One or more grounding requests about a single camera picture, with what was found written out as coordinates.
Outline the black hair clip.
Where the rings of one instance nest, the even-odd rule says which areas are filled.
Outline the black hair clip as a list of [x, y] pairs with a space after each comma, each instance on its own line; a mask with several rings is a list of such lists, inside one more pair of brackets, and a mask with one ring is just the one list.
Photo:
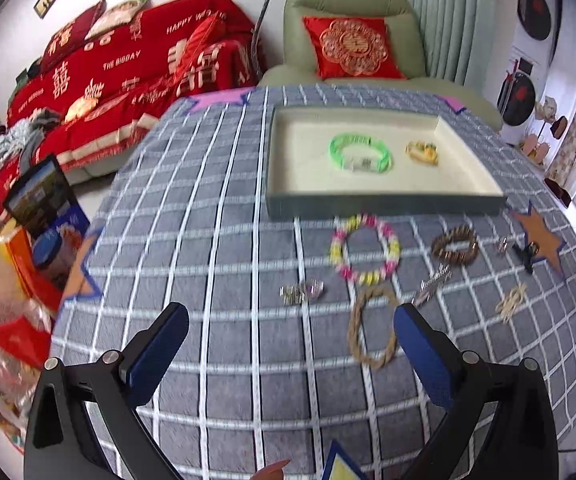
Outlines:
[[524, 247], [520, 247], [517, 243], [514, 243], [512, 244], [512, 250], [519, 258], [527, 274], [532, 275], [536, 257], [540, 252], [540, 246], [538, 246], [538, 244], [535, 242], [528, 243]]

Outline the green plastic bangle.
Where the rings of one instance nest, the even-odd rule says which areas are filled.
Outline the green plastic bangle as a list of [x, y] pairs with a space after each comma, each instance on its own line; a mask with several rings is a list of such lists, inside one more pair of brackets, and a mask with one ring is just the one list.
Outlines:
[[368, 134], [344, 132], [328, 144], [330, 161], [339, 169], [369, 174], [385, 174], [393, 165], [388, 146]]

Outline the orange star sticker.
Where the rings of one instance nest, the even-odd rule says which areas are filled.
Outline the orange star sticker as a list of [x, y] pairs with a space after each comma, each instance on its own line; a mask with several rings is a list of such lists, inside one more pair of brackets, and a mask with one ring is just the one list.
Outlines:
[[519, 251], [525, 255], [531, 254], [532, 264], [546, 261], [560, 278], [565, 278], [561, 261], [561, 251], [566, 246], [565, 240], [547, 226], [542, 214], [532, 203], [529, 203], [526, 212], [516, 210], [511, 206], [507, 209], [509, 215], [520, 224], [523, 230], [524, 245]]
[[94, 252], [100, 234], [102, 234], [101, 229], [90, 231], [82, 241], [61, 297], [62, 304], [68, 300], [96, 299], [102, 296], [102, 291], [86, 266], [88, 258]]

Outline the beige star hair clip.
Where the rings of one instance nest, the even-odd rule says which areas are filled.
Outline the beige star hair clip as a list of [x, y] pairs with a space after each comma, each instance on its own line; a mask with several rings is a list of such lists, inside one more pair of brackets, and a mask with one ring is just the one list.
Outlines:
[[517, 309], [526, 301], [527, 285], [519, 283], [513, 287], [496, 305], [495, 312], [508, 323]]

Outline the silver hair clip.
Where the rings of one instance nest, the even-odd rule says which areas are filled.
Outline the silver hair clip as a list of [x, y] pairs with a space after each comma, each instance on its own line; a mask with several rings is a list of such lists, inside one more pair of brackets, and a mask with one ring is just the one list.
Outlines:
[[417, 292], [412, 300], [412, 305], [420, 307], [425, 302], [429, 301], [450, 278], [452, 278], [452, 269], [447, 264], [442, 264], [440, 268], [434, 272], [430, 278], [422, 281], [417, 289]]

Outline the left orange star sticker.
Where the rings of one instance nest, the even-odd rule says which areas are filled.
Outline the left orange star sticker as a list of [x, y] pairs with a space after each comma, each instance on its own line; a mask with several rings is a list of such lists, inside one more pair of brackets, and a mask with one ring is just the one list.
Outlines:
[[101, 229], [90, 231], [82, 241], [61, 297], [62, 304], [68, 300], [96, 299], [102, 296], [102, 291], [86, 266], [88, 258], [94, 252], [100, 234], [102, 234]]

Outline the yellow star sticker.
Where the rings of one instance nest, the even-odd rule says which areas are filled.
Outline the yellow star sticker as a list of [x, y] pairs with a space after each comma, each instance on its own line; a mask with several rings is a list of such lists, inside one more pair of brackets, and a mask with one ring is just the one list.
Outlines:
[[366, 480], [361, 468], [350, 459], [337, 440], [330, 442], [322, 480]]

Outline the grey checked tablecloth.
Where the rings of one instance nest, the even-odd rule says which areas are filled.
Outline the grey checked tablecloth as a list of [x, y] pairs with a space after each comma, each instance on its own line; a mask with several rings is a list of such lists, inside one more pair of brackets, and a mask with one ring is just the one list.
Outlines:
[[[481, 252], [422, 306], [462, 349], [492, 362], [538, 361], [558, 437], [576, 426], [576, 232], [530, 167], [480, 119], [436, 96], [357, 86], [258, 89], [243, 105], [188, 114], [176, 102], [114, 178], [92, 230], [88, 272], [102, 291], [68, 300], [53, 354], [93, 361], [122, 348], [172, 301], [189, 332], [139, 412], [189, 479], [243, 479], [284, 460], [291, 478], [319, 477], [332, 440], [376, 479], [402, 476], [440, 422], [405, 356], [381, 370], [355, 362], [346, 328], [358, 290], [329, 262], [335, 222], [267, 217], [263, 145], [276, 107], [406, 110], [454, 118], [512, 208], [532, 203], [561, 236], [565, 278], [546, 263], [524, 272], [500, 240], [521, 240], [509, 215], [468, 219]], [[285, 306], [279, 289], [304, 280], [323, 296]], [[508, 323], [496, 305], [519, 283], [526, 301]]]

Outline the lower washing machine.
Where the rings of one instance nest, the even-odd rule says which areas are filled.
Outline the lower washing machine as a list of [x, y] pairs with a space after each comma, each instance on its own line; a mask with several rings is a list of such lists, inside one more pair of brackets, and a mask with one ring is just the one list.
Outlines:
[[503, 119], [501, 137], [507, 144], [517, 145], [527, 134], [535, 104], [545, 88], [546, 76], [545, 64], [516, 47], [510, 49], [496, 101]]

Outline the washing machine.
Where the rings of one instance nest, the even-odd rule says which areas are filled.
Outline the washing machine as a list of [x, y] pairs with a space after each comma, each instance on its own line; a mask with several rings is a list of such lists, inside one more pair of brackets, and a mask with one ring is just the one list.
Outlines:
[[507, 144], [517, 145], [527, 134], [535, 104], [545, 88], [546, 76], [545, 64], [516, 47], [510, 49], [496, 101], [503, 119], [501, 137]]
[[516, 0], [514, 47], [542, 66], [552, 62], [559, 23], [558, 0]]

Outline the silver watch band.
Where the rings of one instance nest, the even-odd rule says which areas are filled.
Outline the silver watch band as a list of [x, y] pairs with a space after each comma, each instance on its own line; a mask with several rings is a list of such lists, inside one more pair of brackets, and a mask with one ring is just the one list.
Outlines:
[[304, 280], [299, 284], [285, 285], [279, 289], [279, 297], [285, 306], [312, 302], [323, 296], [325, 284], [320, 280]]

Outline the blue photo box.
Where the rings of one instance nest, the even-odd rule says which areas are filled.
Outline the blue photo box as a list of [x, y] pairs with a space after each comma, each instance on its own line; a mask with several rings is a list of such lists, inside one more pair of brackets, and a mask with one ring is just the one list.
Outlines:
[[26, 170], [4, 207], [30, 235], [34, 269], [64, 290], [90, 222], [57, 157], [50, 154]]

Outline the upper washing machine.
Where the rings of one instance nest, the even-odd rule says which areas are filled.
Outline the upper washing machine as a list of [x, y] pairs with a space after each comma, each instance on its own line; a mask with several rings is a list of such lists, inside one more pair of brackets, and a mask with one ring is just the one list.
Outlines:
[[552, 62], [559, 23], [558, 0], [516, 0], [514, 47], [542, 66]]

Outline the green curtain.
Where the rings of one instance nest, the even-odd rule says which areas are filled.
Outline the green curtain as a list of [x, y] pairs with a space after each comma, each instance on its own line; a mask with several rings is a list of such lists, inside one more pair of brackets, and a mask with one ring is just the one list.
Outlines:
[[429, 76], [481, 93], [492, 53], [495, 0], [408, 0]]

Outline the left pink star sticker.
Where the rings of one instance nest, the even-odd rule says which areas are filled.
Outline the left pink star sticker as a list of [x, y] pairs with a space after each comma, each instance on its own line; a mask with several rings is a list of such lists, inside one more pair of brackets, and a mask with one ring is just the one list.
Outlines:
[[254, 87], [245, 87], [237, 89], [228, 89], [217, 92], [209, 92], [198, 94], [198, 96], [192, 96], [189, 98], [189, 102], [192, 106], [189, 107], [187, 113], [194, 114], [200, 112], [200, 110], [205, 110], [212, 105], [221, 104], [234, 104], [243, 106], [248, 102], [250, 93], [253, 92]]

